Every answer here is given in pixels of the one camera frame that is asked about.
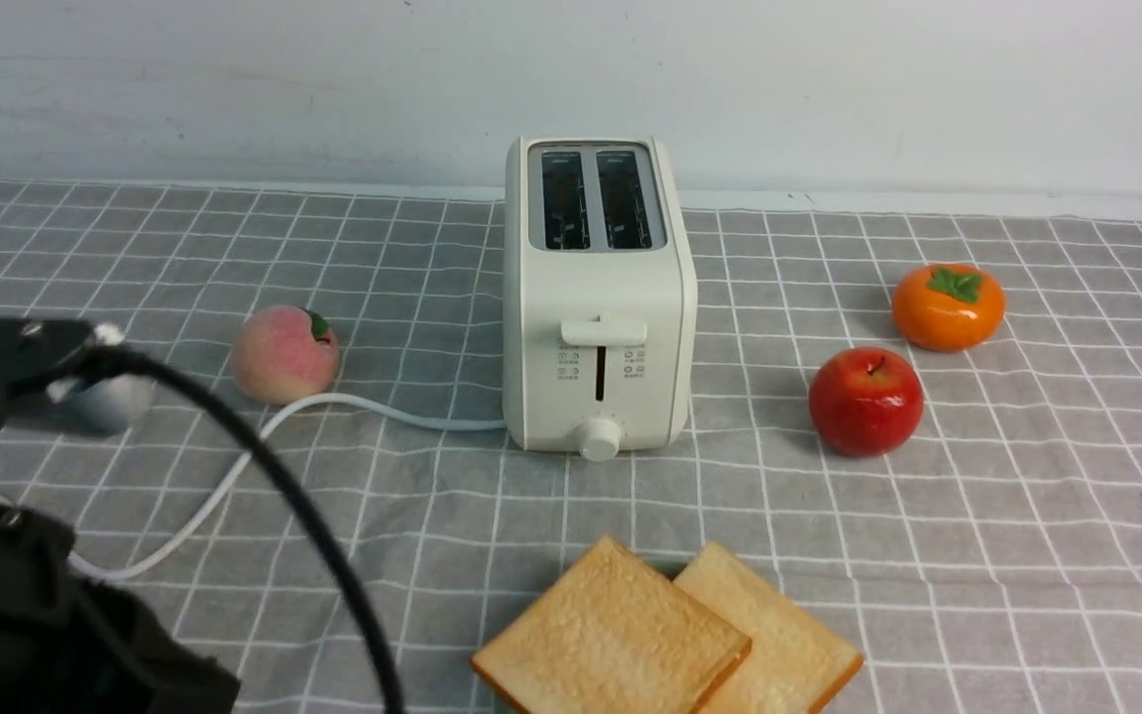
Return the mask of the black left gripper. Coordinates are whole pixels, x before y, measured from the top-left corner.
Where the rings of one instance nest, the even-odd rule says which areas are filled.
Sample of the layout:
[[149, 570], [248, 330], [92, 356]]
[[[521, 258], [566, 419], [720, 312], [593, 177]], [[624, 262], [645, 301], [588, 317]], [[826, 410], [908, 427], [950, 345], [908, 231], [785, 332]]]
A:
[[[122, 347], [108, 322], [0, 316], [0, 430], [45, 385]], [[69, 557], [75, 530], [0, 499], [0, 713], [231, 713], [241, 683], [108, 575]]]

